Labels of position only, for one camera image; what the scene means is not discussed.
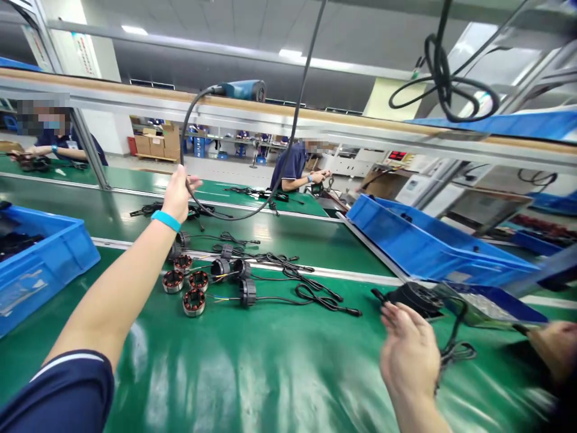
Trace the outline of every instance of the green conveyor belt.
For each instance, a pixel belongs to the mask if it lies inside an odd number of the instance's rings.
[[[164,194],[170,179],[170,176],[167,174],[149,173],[147,171],[127,170],[116,167],[104,167],[104,170],[109,184],[114,188],[134,189],[136,191],[155,192],[157,194]],[[87,185],[97,184],[96,176],[91,169],[80,171],[75,168],[64,167],[58,171],[51,170],[49,173],[25,173],[15,162],[11,162],[6,156],[0,156],[0,173],[26,175],[40,179],[63,180]],[[255,200],[244,194],[238,194],[233,191],[223,191],[225,188],[230,188],[231,186],[244,188],[247,185],[215,182],[212,180],[204,180],[203,182],[204,185],[197,191],[197,198],[199,200],[218,201],[220,203],[250,207],[259,207],[264,202],[264,199]],[[293,200],[290,200],[288,203],[276,201],[276,208],[278,210],[305,213],[317,217],[327,216],[326,212],[312,195],[293,192],[289,196],[304,204],[297,203]]]
[[[121,253],[99,251],[100,263],[0,340],[0,404],[35,374],[75,305]],[[245,310],[230,301],[209,303],[189,319],[181,296],[165,294],[158,281],[126,340],[106,431],[398,431],[378,368],[385,332],[374,286],[318,279],[363,316],[258,301]],[[258,281],[257,290],[291,296],[294,285]],[[209,287],[220,295],[235,291],[231,283]],[[454,323],[447,314],[433,323],[440,345]],[[471,342],[478,357],[442,378],[437,402],[453,431],[535,427],[553,399],[524,337],[463,326],[459,339]]]
[[[134,241],[149,219],[130,217],[130,213],[157,199],[119,192],[86,189],[78,186],[54,185],[29,179],[0,176],[0,200],[45,212],[67,215],[85,221],[88,232],[97,238]],[[218,207],[233,216],[247,211]],[[309,266],[393,276],[392,272],[365,247],[344,225],[337,222],[312,220],[296,216],[275,216],[258,213],[246,220],[223,221],[201,217],[206,228],[200,232],[198,221],[187,221],[182,230],[192,235],[220,235],[229,231],[237,239],[255,239],[258,246],[248,246],[250,252],[273,252],[299,256]],[[210,251],[217,241],[195,239],[191,248]]]

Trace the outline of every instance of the worker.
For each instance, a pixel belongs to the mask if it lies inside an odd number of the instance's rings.
[[[300,141],[295,141],[293,147],[290,149],[290,154],[288,155],[288,149],[283,151],[278,159],[276,160],[275,171],[272,173],[272,178],[270,180],[270,189],[273,189],[276,185],[276,181],[282,176],[282,181],[280,188],[284,192],[298,191],[299,188],[307,183],[321,183],[327,177],[331,176],[330,170],[320,170],[311,171],[310,174],[306,176],[302,175],[302,171],[305,168],[305,164],[308,159],[308,152],[315,152],[316,147],[310,145],[308,148],[307,142],[301,143]],[[284,160],[288,158],[286,166],[284,167],[284,172],[281,173],[281,168]]]
[[[82,148],[78,134],[70,125],[67,108],[62,107],[34,107],[34,114],[42,124],[43,131],[37,137],[36,143],[26,150],[33,156],[44,156],[53,153],[58,159],[75,162],[87,162],[88,156]],[[90,135],[102,165],[108,165],[104,151]]]
[[[0,432],[102,432],[124,341],[158,279],[174,237],[202,185],[179,165],[162,210],[86,292],[40,370],[0,411]],[[138,272],[127,272],[130,269]],[[440,355],[430,325],[408,307],[387,304],[389,336],[380,371],[403,432],[448,432],[433,394]]]

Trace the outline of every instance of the pole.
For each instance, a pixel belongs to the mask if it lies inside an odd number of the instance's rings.
[[[439,170],[438,173],[435,173],[429,188],[421,194],[419,199],[413,204],[413,207],[415,209],[423,210],[467,164],[468,162],[466,161],[453,159],[443,170]]]
[[[78,133],[78,138],[80,139],[82,148],[86,152],[90,167],[92,170],[94,170],[96,180],[98,181],[98,186],[101,189],[112,189],[106,180],[106,175],[104,174],[104,169],[102,168],[102,163],[100,162],[100,157],[98,156],[96,146],[92,141],[90,130],[88,129],[88,126],[86,126],[86,121],[84,120],[82,111],[71,109],[70,116],[72,118],[72,125],[76,128],[76,132]]]

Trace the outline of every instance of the ceiling light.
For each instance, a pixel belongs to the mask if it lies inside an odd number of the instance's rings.
[[[302,56],[302,51],[294,51],[294,50],[285,50],[284,48],[278,52],[278,55],[281,57],[292,57],[298,58]]]
[[[141,28],[141,27],[122,26],[122,30],[124,30],[127,33],[134,33],[134,34],[141,34],[141,35],[147,35],[148,34],[148,33],[146,33],[146,30]]]

